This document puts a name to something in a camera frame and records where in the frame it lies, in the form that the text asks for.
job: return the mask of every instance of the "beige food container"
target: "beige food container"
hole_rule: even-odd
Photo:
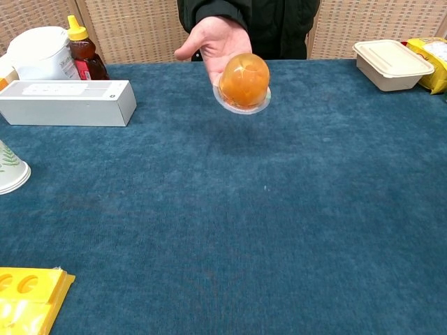
[[[434,66],[396,40],[357,42],[357,67],[382,91],[412,89]]]

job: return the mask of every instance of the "beige background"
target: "beige background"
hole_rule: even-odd
[[[0,0],[0,53],[23,31],[68,28],[74,14],[108,64],[174,61],[186,38],[176,0]],[[309,34],[309,58],[352,58],[359,40],[447,36],[446,0],[322,0]]]

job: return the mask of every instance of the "chip bag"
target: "chip bag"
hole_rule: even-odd
[[[434,66],[431,75],[424,75],[419,84],[432,94],[447,91],[447,40],[440,37],[412,38],[406,46]]]

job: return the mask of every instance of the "red label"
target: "red label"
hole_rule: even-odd
[[[85,61],[75,60],[76,68],[78,69],[81,80],[91,80],[89,67]]]

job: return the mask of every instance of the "yellow bottle cap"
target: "yellow bottle cap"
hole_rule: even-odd
[[[70,24],[70,29],[68,30],[68,38],[70,40],[84,40],[89,37],[85,27],[79,25],[74,15],[68,16],[68,23]]]

